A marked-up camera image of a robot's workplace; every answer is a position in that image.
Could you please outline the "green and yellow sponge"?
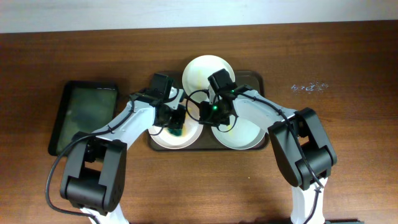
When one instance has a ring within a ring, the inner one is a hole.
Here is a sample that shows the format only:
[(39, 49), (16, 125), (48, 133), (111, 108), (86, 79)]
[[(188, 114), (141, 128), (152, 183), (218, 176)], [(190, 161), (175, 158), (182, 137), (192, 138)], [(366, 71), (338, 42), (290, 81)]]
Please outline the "green and yellow sponge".
[(183, 134), (183, 129), (168, 129), (168, 132), (173, 136), (181, 136)]

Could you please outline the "pale plate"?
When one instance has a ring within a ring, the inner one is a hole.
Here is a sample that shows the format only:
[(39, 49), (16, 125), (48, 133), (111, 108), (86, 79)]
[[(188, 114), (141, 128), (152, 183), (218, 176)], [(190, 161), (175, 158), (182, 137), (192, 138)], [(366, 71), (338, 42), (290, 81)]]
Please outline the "pale plate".
[(231, 115), (229, 125), (211, 127), (215, 138), (224, 146), (235, 150), (252, 149), (258, 145), (266, 132), (254, 123)]

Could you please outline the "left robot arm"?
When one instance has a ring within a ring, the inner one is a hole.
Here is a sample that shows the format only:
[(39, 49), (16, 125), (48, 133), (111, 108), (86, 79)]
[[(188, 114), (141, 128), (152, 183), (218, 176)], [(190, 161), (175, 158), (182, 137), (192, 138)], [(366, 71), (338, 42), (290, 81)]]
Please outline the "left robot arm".
[(76, 133), (61, 152), (67, 157), (60, 195), (92, 223), (127, 223), (120, 206), (127, 150), (153, 126), (181, 128), (185, 120), (183, 89), (159, 88), (129, 95), (126, 107), (92, 133)]

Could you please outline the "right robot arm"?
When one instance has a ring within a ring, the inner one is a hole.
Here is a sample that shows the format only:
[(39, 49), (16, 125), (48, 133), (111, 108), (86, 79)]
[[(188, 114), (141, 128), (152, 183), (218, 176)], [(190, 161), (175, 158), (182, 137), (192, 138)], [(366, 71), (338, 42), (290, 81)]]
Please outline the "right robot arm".
[(199, 121), (213, 127), (246, 119), (269, 135), (277, 166), (292, 187), (292, 223), (326, 223), (324, 188), (336, 152), (316, 112), (284, 108), (246, 87), (217, 92), (198, 104)]

